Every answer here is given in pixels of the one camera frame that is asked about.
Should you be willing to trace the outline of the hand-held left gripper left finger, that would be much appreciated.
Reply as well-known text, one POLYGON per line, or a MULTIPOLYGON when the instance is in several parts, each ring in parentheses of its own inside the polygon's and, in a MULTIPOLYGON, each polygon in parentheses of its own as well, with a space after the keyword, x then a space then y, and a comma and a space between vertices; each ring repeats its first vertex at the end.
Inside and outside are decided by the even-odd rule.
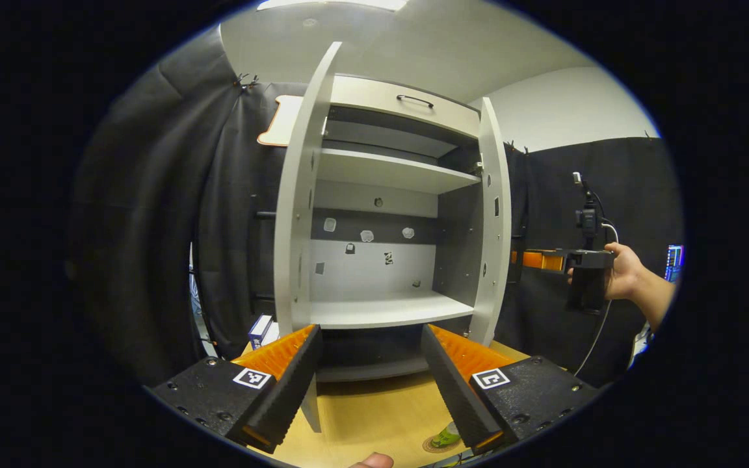
POLYGON ((185 419, 271 454, 285 439, 322 352, 321 327, 310 324, 231 361, 205 357, 149 391, 185 419))

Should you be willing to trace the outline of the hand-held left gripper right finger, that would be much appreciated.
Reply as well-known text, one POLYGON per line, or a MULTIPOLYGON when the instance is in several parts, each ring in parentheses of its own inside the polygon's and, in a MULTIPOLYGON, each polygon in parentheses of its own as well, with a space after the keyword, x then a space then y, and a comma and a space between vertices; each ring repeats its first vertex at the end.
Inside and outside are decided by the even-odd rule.
POLYGON ((543 356, 512 359, 433 324, 422 329, 421 350, 475 454, 546 432, 599 397, 597 388, 543 356))

